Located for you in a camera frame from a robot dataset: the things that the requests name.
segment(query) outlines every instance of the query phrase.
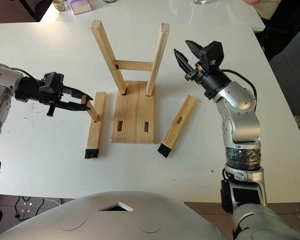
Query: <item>purple box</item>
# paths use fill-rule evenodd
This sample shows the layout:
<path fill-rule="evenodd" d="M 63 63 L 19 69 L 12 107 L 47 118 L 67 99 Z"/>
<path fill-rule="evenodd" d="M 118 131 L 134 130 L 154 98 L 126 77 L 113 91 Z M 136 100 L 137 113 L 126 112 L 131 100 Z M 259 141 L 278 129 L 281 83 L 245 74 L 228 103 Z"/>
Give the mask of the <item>purple box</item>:
<path fill-rule="evenodd" d="M 89 0 L 68 0 L 68 3 L 74 15 L 92 10 Z"/>

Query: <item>white table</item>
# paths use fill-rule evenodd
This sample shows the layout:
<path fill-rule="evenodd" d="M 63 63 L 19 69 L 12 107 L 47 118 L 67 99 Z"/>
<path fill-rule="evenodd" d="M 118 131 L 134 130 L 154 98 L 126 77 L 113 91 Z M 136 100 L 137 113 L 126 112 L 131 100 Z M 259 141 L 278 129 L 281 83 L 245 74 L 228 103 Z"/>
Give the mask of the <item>white table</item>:
<path fill-rule="evenodd" d="M 192 0 L 119 0 L 104 3 L 90 0 L 92 11 L 74 15 L 67 6 L 59 12 L 49 7 L 41 22 L 108 20 L 121 23 L 246 25 L 260 32 L 265 25 L 252 5 L 243 0 L 208 0 L 197 5 Z"/>
<path fill-rule="evenodd" d="M 103 25 L 117 59 L 153 59 L 158 23 Z M 46 116 L 46 105 L 13 100 L 0 136 L 0 194 L 79 198 L 139 190 L 180 201 L 220 202 L 226 161 L 221 117 L 216 105 L 204 97 L 204 89 L 184 79 L 173 53 L 173 48 L 180 50 L 194 64 L 196 59 L 184 43 L 189 39 L 203 46 L 222 42 L 221 67 L 255 84 L 268 201 L 300 202 L 300 131 L 250 27 L 205 25 L 204 31 L 198 31 L 193 25 L 171 24 L 156 81 L 156 144 L 120 144 L 110 143 L 117 87 L 90 26 L 90 22 L 0 24 L 1 63 L 36 78 L 52 71 L 63 73 L 66 86 L 92 97 L 95 92 L 108 93 L 97 159 L 84 159 L 90 127 L 86 112 L 57 108 L 51 118 Z M 149 74 L 122 72 L 132 81 L 146 81 Z M 197 98 L 197 104 L 165 159 L 157 149 L 188 94 Z"/>

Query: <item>dark floor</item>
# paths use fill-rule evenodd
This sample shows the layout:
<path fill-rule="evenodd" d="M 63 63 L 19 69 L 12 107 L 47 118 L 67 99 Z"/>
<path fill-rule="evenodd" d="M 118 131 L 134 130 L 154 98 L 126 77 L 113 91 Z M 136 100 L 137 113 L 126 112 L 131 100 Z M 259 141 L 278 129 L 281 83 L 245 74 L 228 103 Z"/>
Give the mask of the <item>dark floor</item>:
<path fill-rule="evenodd" d="M 27 0 L 32 9 L 39 1 Z M 35 22 L 35 20 L 18 0 L 0 0 L 0 23 L 22 22 Z M 294 115 L 300 115 L 300 33 L 281 54 L 270 62 L 270 65 L 291 112 Z M 21 222 L 15 218 L 15 204 L 17 200 L 18 196 L 0 195 L 0 210 L 3 212 L 3 218 L 0 223 L 1 232 L 5 232 Z M 60 201 L 60 198 L 46 198 L 38 214 L 58 206 Z M 40 197 L 32 197 L 29 201 L 24 201 L 21 198 L 16 206 L 20 213 L 20 218 L 33 217 L 42 202 L 43 200 Z M 220 203 L 187 202 L 186 204 L 232 238 L 232 217 L 222 210 Z M 270 203 L 269 207 L 278 213 L 288 225 L 300 231 L 300 203 Z"/>
<path fill-rule="evenodd" d="M 292 114 L 300 115 L 300 32 L 270 61 L 270 66 Z"/>

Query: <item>person's hand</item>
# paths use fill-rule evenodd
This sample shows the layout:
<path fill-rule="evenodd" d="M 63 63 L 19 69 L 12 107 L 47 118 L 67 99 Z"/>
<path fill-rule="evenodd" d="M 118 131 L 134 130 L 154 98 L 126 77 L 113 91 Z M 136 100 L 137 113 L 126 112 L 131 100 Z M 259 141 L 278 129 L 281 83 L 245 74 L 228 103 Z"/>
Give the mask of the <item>person's hand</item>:
<path fill-rule="evenodd" d="M 243 0 L 243 1 L 245 1 L 249 5 L 253 5 L 259 3 L 261 0 Z"/>

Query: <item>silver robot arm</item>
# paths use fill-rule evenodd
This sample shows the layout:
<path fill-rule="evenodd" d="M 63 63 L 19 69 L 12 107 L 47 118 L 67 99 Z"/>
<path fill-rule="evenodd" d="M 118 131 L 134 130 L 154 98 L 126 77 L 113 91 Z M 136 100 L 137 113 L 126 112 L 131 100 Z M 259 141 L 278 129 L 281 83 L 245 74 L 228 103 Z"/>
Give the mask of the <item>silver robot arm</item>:
<path fill-rule="evenodd" d="M 185 41 L 199 59 L 195 69 L 176 49 L 175 57 L 185 71 L 185 79 L 195 81 L 204 95 L 217 105 L 222 117 L 222 134 L 226 164 L 222 171 L 222 208 L 233 214 L 233 238 L 238 240 L 300 240 L 300 232 L 287 226 L 267 208 L 264 169 L 261 167 L 260 124 L 256 117 L 257 91 L 253 84 L 232 70 L 220 70 L 224 53 L 214 41 L 202 47 Z M 253 94 L 224 72 L 236 74 L 253 88 Z"/>
<path fill-rule="evenodd" d="M 27 102 L 30 99 L 50 106 L 47 115 L 51 117 L 55 108 L 71 111 L 89 110 L 87 103 L 92 98 L 75 88 L 64 86 L 63 78 L 64 75 L 60 73 L 50 72 L 46 73 L 43 79 L 37 80 L 22 69 L 10 68 L 0 63 L 0 133 L 8 116 L 12 97 L 22 102 Z M 70 94 L 77 99 L 82 99 L 86 95 L 87 101 L 82 104 L 71 101 L 63 102 L 61 97 L 64 94 Z"/>

